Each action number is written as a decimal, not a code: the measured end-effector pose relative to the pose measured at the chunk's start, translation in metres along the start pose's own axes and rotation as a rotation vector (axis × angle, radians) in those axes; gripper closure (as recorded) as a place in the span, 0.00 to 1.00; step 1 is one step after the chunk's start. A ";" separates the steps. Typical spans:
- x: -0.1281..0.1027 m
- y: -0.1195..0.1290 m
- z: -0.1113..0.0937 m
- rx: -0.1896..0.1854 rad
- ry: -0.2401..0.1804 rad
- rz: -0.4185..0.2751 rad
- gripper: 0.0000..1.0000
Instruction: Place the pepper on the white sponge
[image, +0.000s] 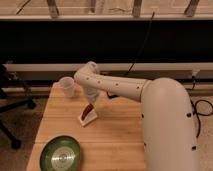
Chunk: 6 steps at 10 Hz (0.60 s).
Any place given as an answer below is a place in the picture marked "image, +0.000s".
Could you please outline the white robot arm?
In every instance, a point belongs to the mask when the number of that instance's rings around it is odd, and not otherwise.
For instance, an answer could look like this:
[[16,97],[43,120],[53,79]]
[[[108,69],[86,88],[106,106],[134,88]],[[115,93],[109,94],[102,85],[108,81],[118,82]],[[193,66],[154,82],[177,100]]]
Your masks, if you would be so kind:
[[75,72],[74,80],[88,95],[102,90],[141,104],[146,171],[200,171],[191,101],[181,83],[104,76],[92,61]]

